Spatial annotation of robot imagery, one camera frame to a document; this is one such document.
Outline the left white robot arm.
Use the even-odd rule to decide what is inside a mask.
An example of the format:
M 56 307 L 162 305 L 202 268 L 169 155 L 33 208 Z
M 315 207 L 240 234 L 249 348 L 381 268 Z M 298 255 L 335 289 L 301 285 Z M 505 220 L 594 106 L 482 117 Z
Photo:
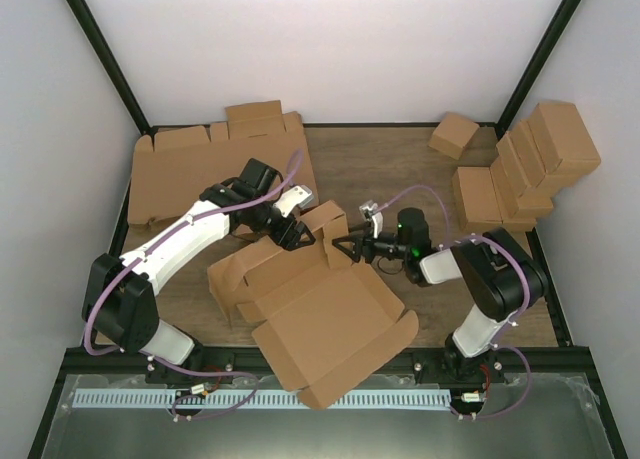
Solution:
M 150 241 L 120 256 L 99 256 L 91 265 L 82 310 L 85 350 L 93 356 L 143 353 L 169 364 L 181 382 L 196 381 L 205 361 L 196 341 L 160 318 L 156 297 L 194 257 L 240 226 L 286 251 L 312 245 L 313 234 L 294 211 L 310 204 L 314 193 L 293 184 L 293 177 L 250 159 L 238 176 L 206 188 Z

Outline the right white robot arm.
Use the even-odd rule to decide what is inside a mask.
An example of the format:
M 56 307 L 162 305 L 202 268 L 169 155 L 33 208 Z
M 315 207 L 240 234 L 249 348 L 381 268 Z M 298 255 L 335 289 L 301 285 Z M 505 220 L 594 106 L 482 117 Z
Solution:
M 353 262 L 398 260 L 408 281 L 430 287 L 462 279 L 473 306 L 445 341 L 442 369 L 458 382 L 486 367 L 503 330 L 549 289 L 548 276 L 502 227 L 469 236 L 453 246 L 433 245 L 422 210 L 404 208 L 394 233 L 382 230 L 382 213 L 373 203 L 361 207 L 364 222 L 332 245 Z

